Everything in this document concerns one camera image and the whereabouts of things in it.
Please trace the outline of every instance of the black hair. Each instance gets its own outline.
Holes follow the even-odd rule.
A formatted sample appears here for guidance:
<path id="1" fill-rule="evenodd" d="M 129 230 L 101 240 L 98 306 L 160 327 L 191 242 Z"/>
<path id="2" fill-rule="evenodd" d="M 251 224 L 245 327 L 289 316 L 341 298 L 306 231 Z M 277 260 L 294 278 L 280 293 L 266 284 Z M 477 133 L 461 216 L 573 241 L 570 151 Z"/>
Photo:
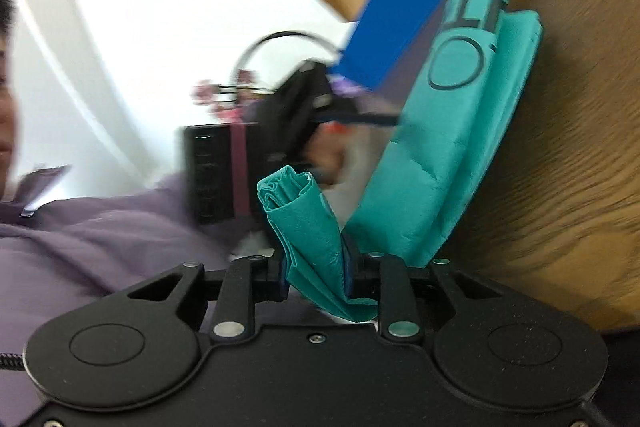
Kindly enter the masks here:
<path id="1" fill-rule="evenodd" d="M 14 23 L 15 0 L 0 0 L 0 36 L 7 37 Z"/>

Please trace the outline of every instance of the brown tabletop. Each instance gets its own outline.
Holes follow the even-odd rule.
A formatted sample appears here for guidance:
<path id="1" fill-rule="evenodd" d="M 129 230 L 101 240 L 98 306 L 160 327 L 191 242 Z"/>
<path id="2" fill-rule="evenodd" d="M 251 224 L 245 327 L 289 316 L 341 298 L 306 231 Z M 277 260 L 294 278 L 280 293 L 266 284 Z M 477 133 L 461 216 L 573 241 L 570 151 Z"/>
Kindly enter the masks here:
<path id="1" fill-rule="evenodd" d="M 640 0 L 511 0 L 545 34 L 441 255 L 598 328 L 640 324 Z"/>

